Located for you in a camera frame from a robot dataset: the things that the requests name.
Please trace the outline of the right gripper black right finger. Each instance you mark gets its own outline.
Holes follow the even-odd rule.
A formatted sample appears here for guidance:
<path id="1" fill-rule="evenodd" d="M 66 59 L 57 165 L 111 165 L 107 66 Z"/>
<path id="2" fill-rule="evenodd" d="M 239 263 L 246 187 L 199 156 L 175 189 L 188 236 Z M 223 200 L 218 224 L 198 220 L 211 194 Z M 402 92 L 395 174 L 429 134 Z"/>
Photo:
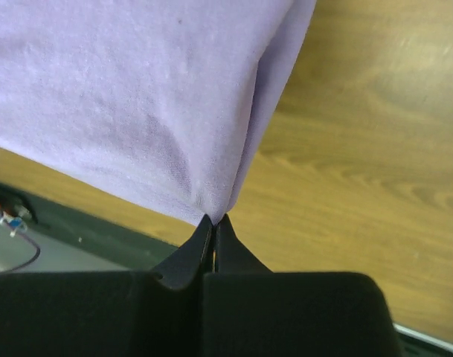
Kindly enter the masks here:
<path id="1" fill-rule="evenodd" d="M 221 274 L 267 274 L 266 267 L 238 238 L 227 214 L 215 227 L 214 271 Z"/>

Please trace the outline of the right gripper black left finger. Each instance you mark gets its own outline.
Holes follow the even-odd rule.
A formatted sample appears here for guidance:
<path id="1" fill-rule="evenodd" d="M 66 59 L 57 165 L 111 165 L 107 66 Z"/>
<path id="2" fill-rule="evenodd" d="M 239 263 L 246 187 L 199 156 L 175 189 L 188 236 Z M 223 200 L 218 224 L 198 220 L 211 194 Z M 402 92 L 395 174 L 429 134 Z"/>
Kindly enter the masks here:
<path id="1" fill-rule="evenodd" d="M 191 237 L 151 273 L 168 289 L 182 290 L 213 267 L 213 223 L 205 215 Z"/>

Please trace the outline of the purple t shirt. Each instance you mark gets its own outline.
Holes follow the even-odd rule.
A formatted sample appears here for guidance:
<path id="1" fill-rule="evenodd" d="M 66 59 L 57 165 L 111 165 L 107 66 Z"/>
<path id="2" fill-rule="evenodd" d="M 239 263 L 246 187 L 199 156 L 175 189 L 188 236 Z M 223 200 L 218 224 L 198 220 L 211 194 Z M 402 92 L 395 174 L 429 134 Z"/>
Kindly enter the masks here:
<path id="1" fill-rule="evenodd" d="M 0 147 L 191 224 L 218 222 L 313 1 L 0 1 Z"/>

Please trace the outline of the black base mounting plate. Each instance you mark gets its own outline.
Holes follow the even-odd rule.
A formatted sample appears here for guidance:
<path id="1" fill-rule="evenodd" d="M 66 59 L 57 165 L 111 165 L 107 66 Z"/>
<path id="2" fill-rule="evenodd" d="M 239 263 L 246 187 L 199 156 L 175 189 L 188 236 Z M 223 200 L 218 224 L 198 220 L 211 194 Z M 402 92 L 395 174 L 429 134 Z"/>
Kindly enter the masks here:
<path id="1" fill-rule="evenodd" d="M 0 182 L 0 203 L 20 204 L 32 218 L 30 231 L 133 269 L 149 270 L 177 247 L 105 219 Z"/>

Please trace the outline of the aluminium frame rail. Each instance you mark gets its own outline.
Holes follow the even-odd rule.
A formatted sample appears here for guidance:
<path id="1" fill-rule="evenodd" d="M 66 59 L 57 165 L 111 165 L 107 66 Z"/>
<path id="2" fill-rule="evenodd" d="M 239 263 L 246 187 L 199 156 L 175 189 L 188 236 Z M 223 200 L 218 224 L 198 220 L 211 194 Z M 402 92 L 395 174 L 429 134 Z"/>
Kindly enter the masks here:
<path id="1" fill-rule="evenodd" d="M 453 357 L 453 344 L 394 323 L 403 355 L 409 357 Z"/>

